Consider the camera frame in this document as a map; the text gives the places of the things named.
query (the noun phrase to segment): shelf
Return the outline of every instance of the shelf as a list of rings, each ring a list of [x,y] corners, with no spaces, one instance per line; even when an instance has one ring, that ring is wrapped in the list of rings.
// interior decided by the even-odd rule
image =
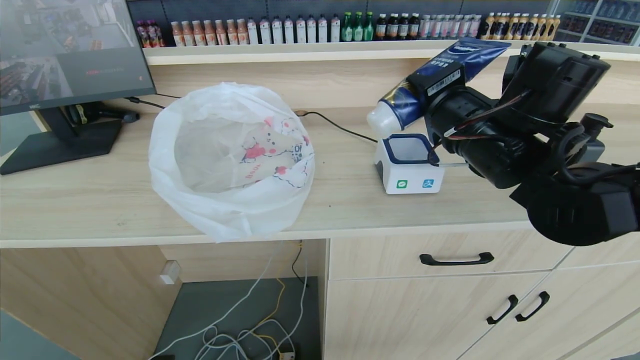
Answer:
[[[582,36],[582,33],[576,33],[575,31],[569,31],[569,30],[564,30],[564,29],[558,29],[557,31],[559,33],[563,33],[563,34],[573,35],[575,37],[581,37]]]
[[[563,15],[573,15],[573,16],[579,16],[579,17],[586,17],[587,19],[591,17],[591,14],[588,14],[588,13],[564,12]]]
[[[162,47],[144,49],[147,63],[154,65],[192,65],[214,63],[274,63],[295,61],[342,61],[432,58],[455,40],[417,40],[402,42],[341,42],[326,44],[227,45],[202,47]],[[501,56],[520,53],[524,44],[510,41]],[[571,43],[578,51],[600,54],[603,59],[640,60],[640,49],[629,46]]]
[[[615,22],[615,23],[617,23],[617,24],[625,24],[625,25],[635,25],[635,26],[640,26],[640,22],[627,21],[627,20],[620,20],[620,19],[610,19],[610,18],[608,18],[608,17],[601,17],[601,16],[596,16],[596,17],[594,17],[594,20],[602,20],[602,21]]]

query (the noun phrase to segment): drawer handle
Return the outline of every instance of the drawer handle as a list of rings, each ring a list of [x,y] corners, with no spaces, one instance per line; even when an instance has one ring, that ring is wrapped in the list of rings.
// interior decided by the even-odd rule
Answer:
[[[509,295],[507,299],[509,300],[509,309],[507,309],[507,311],[505,311],[504,314],[500,315],[498,319],[494,319],[492,316],[489,316],[486,319],[486,322],[489,325],[495,325],[499,323],[500,320],[504,319],[504,317],[507,316],[507,314],[510,313],[511,310],[513,310],[518,305],[518,297],[516,295]]]
[[[516,321],[517,322],[525,322],[528,319],[530,319],[532,316],[534,316],[540,309],[542,309],[542,307],[547,304],[547,302],[549,302],[549,293],[547,293],[546,291],[543,291],[540,293],[540,305],[538,305],[538,307],[536,307],[536,309],[529,315],[527,316],[522,316],[522,314],[517,314],[516,315]]]
[[[429,266],[458,266],[458,265],[482,265],[482,264],[488,264],[488,263],[492,262],[495,259],[493,257],[493,255],[491,255],[490,252],[481,252],[480,254],[478,254],[478,256],[480,257],[480,260],[442,262],[442,261],[437,261],[436,259],[434,259],[433,256],[431,256],[431,254],[421,254],[420,255],[420,262],[422,262],[425,265],[429,265]]]

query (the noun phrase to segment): monitor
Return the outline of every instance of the monitor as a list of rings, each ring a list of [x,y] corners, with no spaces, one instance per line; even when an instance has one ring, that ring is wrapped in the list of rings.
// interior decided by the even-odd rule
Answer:
[[[62,107],[155,93],[125,0],[2,0],[0,115],[36,110],[51,132],[0,174],[108,153],[122,122],[74,127]]]

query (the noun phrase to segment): plastic bag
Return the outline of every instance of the plastic bag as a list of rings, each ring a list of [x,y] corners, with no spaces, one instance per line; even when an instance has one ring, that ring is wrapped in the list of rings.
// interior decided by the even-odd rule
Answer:
[[[153,189],[216,242],[293,225],[314,150],[300,119],[261,86],[222,83],[167,106],[149,145]]]

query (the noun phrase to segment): blue toothpaste tube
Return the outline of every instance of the blue toothpaste tube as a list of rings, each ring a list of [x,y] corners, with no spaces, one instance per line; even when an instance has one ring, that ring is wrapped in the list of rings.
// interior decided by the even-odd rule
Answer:
[[[432,75],[450,63],[457,61],[465,67],[469,82],[493,59],[511,46],[508,42],[462,38],[446,50],[427,61],[415,71],[420,75]],[[406,78],[378,101],[378,105],[367,115],[367,122],[380,138],[404,130],[422,117],[418,95]]]

